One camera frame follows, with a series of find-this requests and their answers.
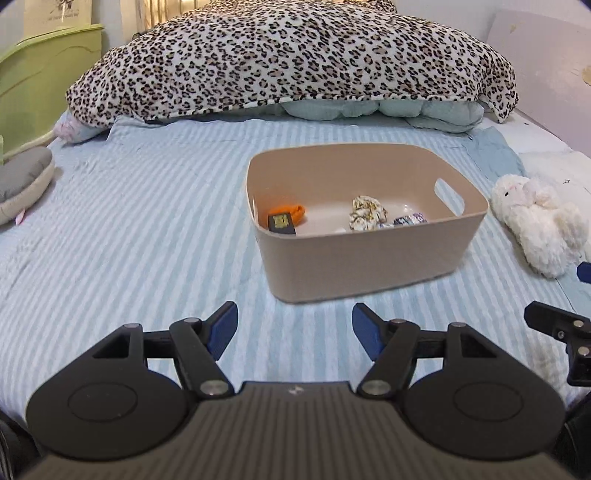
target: candy wrapper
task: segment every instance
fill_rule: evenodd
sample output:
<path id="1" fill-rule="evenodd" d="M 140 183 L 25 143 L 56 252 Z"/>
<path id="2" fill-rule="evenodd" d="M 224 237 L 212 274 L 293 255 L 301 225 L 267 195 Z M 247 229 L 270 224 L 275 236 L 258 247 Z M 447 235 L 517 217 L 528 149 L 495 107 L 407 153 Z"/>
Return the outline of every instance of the candy wrapper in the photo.
<path id="1" fill-rule="evenodd" d="M 349 215 L 351 230 L 363 232 L 375 230 L 387 219 L 388 212 L 374 198 L 361 195 L 353 199 L 353 212 Z"/>
<path id="2" fill-rule="evenodd" d="M 392 222 L 380 223 L 378 228 L 392 228 L 399 225 L 418 225 L 419 223 L 427 223 L 427 219 L 422 213 L 413 213 L 412 215 L 395 218 Z"/>

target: light blue comforter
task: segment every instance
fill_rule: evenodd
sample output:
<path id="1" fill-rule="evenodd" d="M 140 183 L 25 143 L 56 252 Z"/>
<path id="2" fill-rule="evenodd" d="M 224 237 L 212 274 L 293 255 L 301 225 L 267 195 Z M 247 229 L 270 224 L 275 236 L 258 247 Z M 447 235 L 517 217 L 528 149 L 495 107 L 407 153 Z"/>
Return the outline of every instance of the light blue comforter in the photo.
<path id="1" fill-rule="evenodd" d="M 206 317 L 226 300 L 238 332 L 220 361 L 244 380 L 350 380 L 370 361 L 351 328 L 364 301 L 384 319 L 425 329 L 468 322 L 550 382 L 570 403 L 563 345 L 527 328 L 532 300 L 569 309 L 556 281 L 533 274 L 520 250 L 487 215 L 452 275 L 355 299 L 291 306 L 269 292 L 246 205 L 248 161 L 275 147 L 325 142 L 404 142 L 433 150 L 485 196 L 467 136 L 405 128 L 394 119 L 330 123 L 296 119 L 180 121 L 147 128 L 119 119 L 108 138 L 51 149 L 64 170 L 18 242 L 0 255 L 0 407 L 23 415 L 33 391 L 119 325 L 166 329 Z M 434 369 L 421 361 L 417 375 Z M 171 362 L 154 368 L 174 377 Z"/>

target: bunny ear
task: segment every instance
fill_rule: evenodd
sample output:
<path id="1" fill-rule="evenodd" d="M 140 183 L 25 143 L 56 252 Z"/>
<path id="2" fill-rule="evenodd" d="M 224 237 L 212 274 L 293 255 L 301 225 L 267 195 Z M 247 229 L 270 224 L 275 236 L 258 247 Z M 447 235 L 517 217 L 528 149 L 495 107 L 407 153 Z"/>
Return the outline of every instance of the bunny ear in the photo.
<path id="1" fill-rule="evenodd" d="M 531 179 L 523 185 L 524 192 L 531 196 L 536 205 L 547 209 L 554 209 L 560 206 L 558 193 L 553 187 L 538 179 Z"/>

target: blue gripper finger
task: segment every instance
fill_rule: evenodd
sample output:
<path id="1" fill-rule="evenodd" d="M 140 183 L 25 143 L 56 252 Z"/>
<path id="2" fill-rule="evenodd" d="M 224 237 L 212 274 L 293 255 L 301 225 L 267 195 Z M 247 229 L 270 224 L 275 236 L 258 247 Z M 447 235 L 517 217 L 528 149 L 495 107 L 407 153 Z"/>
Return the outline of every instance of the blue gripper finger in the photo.
<path id="1" fill-rule="evenodd" d="M 577 277 L 580 281 L 591 283 L 591 263 L 581 262 L 577 267 Z"/>
<path id="2" fill-rule="evenodd" d="M 218 361 L 238 328 L 237 305 L 227 301 L 205 321 L 205 324 L 209 326 L 207 350 L 213 359 Z"/>
<path id="3" fill-rule="evenodd" d="M 365 303 L 357 303 L 352 313 L 353 331 L 372 362 L 386 347 L 388 322 L 383 321 Z"/>

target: leopard print pillow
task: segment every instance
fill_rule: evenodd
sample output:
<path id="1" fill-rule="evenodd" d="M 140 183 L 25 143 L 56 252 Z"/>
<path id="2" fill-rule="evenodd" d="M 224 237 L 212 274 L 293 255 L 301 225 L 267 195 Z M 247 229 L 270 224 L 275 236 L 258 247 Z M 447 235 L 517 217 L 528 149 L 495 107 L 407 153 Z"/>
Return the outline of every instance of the leopard print pillow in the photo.
<path id="1" fill-rule="evenodd" d="M 199 1 L 199 8 L 203 8 L 205 5 L 211 3 L 212 0 L 200 0 Z M 379 10 L 383 10 L 385 12 L 392 12 L 392 13 L 396 13 L 396 5 L 393 3 L 394 0 L 332 0 L 334 3 L 336 4 L 342 4 L 342 3 L 346 3 L 346 4 L 352 4 L 352 5 L 363 5 L 365 7 L 368 8 L 376 8 Z M 152 28 L 154 28 L 155 25 L 159 24 L 159 23 L 163 23 L 161 21 L 159 21 L 158 19 L 153 19 L 153 21 L 155 21 L 155 23 L 151 26 L 151 28 L 149 28 L 146 31 L 143 32 L 137 32 L 134 34 L 133 36 L 133 40 L 135 40 L 136 38 L 146 34 L 149 30 L 151 30 Z"/>
<path id="2" fill-rule="evenodd" d="M 388 0 L 212 0 L 106 53 L 67 92 L 107 128 L 300 99 L 486 102 L 503 121 L 515 73 L 470 35 L 388 9 Z"/>

